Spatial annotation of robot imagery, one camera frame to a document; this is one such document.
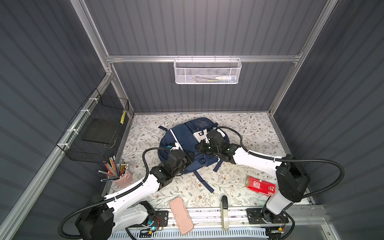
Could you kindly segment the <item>navy blue student backpack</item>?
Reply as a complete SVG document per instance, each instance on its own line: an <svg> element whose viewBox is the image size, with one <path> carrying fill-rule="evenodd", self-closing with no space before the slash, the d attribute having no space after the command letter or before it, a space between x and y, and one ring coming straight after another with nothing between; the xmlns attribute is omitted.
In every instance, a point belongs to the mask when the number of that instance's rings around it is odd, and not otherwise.
<svg viewBox="0 0 384 240"><path fill-rule="evenodd" d="M179 144L183 151L192 159L192 164L185 168L185 174L195 174L197 179L203 184L210 193L214 189L200 176L198 170L203 167L216 164L214 171L217 172L223 163L216 156L205 155L196 149L202 140L206 140L208 130L215 129L219 125L208 118L198 118L190 120L184 124L179 124L171 129L166 129L162 126L159 128L165 130L166 133L160 141L160 148L169 149L170 146Z"/></svg>

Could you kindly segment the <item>coloured pencils cup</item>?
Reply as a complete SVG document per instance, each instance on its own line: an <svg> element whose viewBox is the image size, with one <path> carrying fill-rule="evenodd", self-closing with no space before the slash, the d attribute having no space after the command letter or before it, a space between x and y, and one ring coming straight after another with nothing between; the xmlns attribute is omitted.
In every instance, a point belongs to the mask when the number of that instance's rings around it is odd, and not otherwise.
<svg viewBox="0 0 384 240"><path fill-rule="evenodd" d="M101 179L102 183L111 183L115 187L125 188L133 182L133 176L128 171L126 162L123 159L117 159L115 156L110 157L105 163L106 171L98 171L99 174L105 176Z"/></svg>

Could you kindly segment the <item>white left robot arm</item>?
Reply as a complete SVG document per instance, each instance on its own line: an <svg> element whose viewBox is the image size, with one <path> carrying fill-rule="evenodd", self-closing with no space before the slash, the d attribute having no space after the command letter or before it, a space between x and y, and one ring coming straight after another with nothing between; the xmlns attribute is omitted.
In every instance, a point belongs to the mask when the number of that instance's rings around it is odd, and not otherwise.
<svg viewBox="0 0 384 240"><path fill-rule="evenodd" d="M161 150L169 153L168 159L149 169L146 153ZM118 227L140 225L148 218L149 209L144 207L142 221L139 217L128 224L123 223L123 211L144 197L169 185L176 176L184 174L193 163L190 154L180 149L149 148L142 154L146 174L143 179L114 194L98 198L98 201L80 208L59 223L58 234L69 240L106 240Z"/></svg>

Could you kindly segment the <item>floral table mat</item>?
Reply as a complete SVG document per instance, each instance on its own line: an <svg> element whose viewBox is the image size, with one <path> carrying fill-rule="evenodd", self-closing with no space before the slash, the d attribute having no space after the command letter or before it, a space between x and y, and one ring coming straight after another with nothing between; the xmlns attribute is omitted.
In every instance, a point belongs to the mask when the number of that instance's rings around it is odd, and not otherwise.
<svg viewBox="0 0 384 240"><path fill-rule="evenodd" d="M122 153L122 159L133 174L133 181L136 182L145 175L143 151L158 147L165 134L159 126L169 129L201 117L239 132L249 150L272 156L286 154L266 113L136 115ZM158 209L168 208L170 201L176 197L182 198L187 208L215 208L220 206L221 197L225 195L231 207L263 206L268 199L267 196L245 188L246 177L252 176L271 183L276 182L275 178L265 172L229 163L223 163L218 172L214 172L214 166L203 167L198 172L215 190L213 193L210 193L194 174L188 174L175 178L170 185L146 197L146 200Z"/></svg>

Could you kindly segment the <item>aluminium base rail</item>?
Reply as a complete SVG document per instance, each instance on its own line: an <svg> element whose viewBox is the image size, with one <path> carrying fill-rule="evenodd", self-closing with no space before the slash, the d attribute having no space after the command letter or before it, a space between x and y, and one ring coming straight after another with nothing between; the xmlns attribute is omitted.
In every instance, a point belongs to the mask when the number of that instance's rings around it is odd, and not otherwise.
<svg viewBox="0 0 384 240"><path fill-rule="evenodd" d="M249 223L248 215L246 212L248 207L229 207L229 228L236 227L252 227ZM162 232L168 229L178 230L178 225L175 221L174 215L170 209L168 215L168 224L163 225L165 221L160 224L155 224ZM194 224L194 230L198 228L218 228L222 229L221 209L216 208L188 208L188 213ZM323 225L330 222L325 208L322 205L292 205L287 213L295 220L296 225Z"/></svg>

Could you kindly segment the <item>yellow ruler in basket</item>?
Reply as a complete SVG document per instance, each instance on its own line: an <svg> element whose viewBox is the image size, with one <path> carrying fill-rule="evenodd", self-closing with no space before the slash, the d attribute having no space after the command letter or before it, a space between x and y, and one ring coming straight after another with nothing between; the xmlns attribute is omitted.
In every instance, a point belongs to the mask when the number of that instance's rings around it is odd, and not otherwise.
<svg viewBox="0 0 384 240"><path fill-rule="evenodd" d="M122 113L122 116L121 116L121 120L120 120L120 124L123 125L124 122L125 122L125 117L126 117L126 110L123 110L123 113Z"/></svg>

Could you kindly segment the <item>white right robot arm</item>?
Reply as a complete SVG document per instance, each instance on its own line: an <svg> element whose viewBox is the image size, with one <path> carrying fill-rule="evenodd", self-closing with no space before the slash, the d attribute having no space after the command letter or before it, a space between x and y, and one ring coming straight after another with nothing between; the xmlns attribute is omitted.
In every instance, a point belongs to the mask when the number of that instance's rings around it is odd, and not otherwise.
<svg viewBox="0 0 384 240"><path fill-rule="evenodd" d="M217 157L223 162L248 166L267 173L277 179L276 191L263 206L260 216L267 224L286 214L286 210L302 199L328 191L338 185L345 176L342 165L326 159L295 159L292 155L285 157L269 156L248 150L240 133L239 144L231 144L224 139L226 127L208 128L193 134L198 144L196 149L205 155ZM337 179L328 186L306 193L310 176L302 163L324 163L337 167L340 171Z"/></svg>

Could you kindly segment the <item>black notebook in basket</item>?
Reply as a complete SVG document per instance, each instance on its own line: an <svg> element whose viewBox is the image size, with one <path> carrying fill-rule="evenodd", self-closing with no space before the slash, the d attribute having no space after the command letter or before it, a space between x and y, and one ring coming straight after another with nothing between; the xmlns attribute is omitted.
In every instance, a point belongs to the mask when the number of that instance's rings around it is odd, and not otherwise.
<svg viewBox="0 0 384 240"><path fill-rule="evenodd" d="M93 119L82 140L100 144L110 144L117 134L118 123L115 121Z"/></svg>

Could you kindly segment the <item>red card box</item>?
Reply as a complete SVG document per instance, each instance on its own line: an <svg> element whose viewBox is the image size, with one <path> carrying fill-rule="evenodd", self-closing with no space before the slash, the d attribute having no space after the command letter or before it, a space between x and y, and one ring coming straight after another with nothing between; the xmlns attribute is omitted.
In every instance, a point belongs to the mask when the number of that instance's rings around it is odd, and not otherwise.
<svg viewBox="0 0 384 240"><path fill-rule="evenodd" d="M272 196L276 192L276 185L256 179L251 176L246 177L245 187L253 192L262 194L264 196Z"/></svg>

